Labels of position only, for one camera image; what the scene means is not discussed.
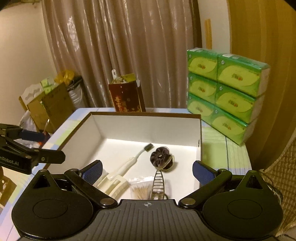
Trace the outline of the dark purple scrunchie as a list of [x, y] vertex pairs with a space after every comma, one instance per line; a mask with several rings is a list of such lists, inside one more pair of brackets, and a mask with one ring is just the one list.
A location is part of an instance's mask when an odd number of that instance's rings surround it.
[[157, 170], [168, 172], [174, 165], [175, 156], [167, 147], [159, 147], [151, 153], [149, 160]]

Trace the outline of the white toothbrush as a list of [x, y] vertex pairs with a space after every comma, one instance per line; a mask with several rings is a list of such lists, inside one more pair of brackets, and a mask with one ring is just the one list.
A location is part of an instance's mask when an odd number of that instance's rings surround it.
[[152, 150], [154, 145], [152, 143], [146, 145], [143, 149], [141, 149], [134, 157], [131, 157], [127, 160], [122, 166], [117, 168], [112, 173], [104, 175], [103, 178], [99, 178], [98, 181], [95, 182], [94, 186], [99, 187], [102, 185], [104, 181], [113, 181], [117, 176], [123, 177], [124, 174], [137, 162], [138, 158], [143, 152], [149, 152]]

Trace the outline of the checkered tablecloth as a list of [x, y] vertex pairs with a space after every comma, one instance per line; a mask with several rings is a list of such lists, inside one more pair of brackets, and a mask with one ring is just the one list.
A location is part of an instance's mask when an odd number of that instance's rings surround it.
[[[92, 111], [112, 112], [110, 109], [91, 109]], [[190, 114], [185, 109], [160, 109], [148, 113], [182, 113]], [[233, 174], [245, 174], [251, 169], [250, 160], [245, 146], [239, 146], [225, 137], [217, 130], [213, 129], [203, 121], [201, 121], [201, 135], [202, 135], [202, 153], [200, 161], [209, 165], [214, 169], [225, 168], [230, 170]], [[130, 186], [119, 197], [121, 199], [132, 199], [130, 195]]]

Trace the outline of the cream comb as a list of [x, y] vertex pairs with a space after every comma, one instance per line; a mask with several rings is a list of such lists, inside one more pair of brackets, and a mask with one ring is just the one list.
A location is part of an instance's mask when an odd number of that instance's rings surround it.
[[97, 185], [97, 188], [113, 199], [118, 199], [128, 189], [129, 182], [120, 175], [112, 180], [107, 176]]

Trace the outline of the brown cardboard boxes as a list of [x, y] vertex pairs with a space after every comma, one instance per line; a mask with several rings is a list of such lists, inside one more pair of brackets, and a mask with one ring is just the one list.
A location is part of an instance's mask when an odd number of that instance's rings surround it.
[[23, 109], [30, 112], [38, 129], [54, 133], [76, 110], [66, 85], [62, 83], [47, 94], [38, 92], [40, 84], [31, 87], [35, 89], [32, 92], [26, 89], [18, 100]]

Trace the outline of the bag of cotton swabs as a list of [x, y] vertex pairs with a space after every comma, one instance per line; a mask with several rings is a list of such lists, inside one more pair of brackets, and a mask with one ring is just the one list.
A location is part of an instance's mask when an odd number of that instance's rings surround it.
[[130, 179], [129, 190], [131, 198], [136, 200], [150, 200], [152, 183], [152, 176]]

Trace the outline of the brown cardboard storage box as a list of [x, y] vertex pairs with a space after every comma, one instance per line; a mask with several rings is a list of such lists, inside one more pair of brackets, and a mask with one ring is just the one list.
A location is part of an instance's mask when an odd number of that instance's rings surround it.
[[53, 174], [83, 168], [94, 160], [102, 161], [107, 173], [116, 171], [128, 159], [138, 161], [124, 175], [126, 180], [152, 178], [155, 168], [144, 147], [167, 147], [175, 157], [164, 174], [166, 193], [180, 200], [199, 187], [193, 176], [193, 163], [201, 159], [201, 120], [182, 113], [112, 113], [82, 108], [74, 112], [45, 144], [47, 149], [65, 153], [62, 164], [51, 164]]

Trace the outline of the quilted beige chair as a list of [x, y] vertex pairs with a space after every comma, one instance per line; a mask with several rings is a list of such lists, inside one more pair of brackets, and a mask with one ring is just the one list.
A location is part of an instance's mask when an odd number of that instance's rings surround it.
[[295, 240], [295, 140], [291, 140], [279, 158], [266, 170], [265, 180], [271, 178], [283, 199], [283, 220], [276, 234], [279, 240]]

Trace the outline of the yellow plastic bag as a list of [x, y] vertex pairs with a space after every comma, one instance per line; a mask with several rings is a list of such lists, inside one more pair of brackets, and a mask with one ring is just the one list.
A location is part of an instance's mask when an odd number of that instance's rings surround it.
[[74, 81], [75, 72], [72, 70], [64, 70], [58, 73], [54, 78], [54, 81], [58, 84], [65, 83], [66, 86], [69, 86]]

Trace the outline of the green tissue pack stack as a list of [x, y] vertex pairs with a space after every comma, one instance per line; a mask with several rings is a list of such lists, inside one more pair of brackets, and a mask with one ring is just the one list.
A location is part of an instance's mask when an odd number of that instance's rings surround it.
[[234, 54], [187, 51], [191, 113], [238, 145], [253, 133], [267, 89], [270, 66]]

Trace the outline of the dark red gift bag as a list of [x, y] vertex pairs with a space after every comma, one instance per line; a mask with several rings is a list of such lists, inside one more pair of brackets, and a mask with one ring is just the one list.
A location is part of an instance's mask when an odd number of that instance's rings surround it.
[[146, 112], [142, 88], [138, 81], [109, 84], [116, 112]]

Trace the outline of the beige curtain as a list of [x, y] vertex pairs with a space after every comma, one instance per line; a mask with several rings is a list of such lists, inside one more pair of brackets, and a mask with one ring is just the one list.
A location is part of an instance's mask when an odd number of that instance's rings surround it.
[[56, 70], [82, 76], [91, 107], [113, 105], [112, 70], [136, 75], [148, 108], [186, 106], [197, 1], [42, 1], [42, 11]]

